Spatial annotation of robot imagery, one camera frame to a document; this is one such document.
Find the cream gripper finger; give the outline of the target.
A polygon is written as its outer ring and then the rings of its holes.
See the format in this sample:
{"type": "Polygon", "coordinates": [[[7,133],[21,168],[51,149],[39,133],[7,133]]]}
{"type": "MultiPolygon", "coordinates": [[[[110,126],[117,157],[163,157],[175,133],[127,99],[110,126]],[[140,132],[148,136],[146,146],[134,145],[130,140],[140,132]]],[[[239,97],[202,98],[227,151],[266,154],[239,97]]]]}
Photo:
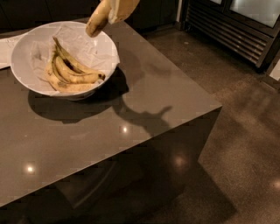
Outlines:
{"type": "Polygon", "coordinates": [[[140,0],[109,0],[108,21],[111,24],[127,19],[135,10],[140,0]]]}

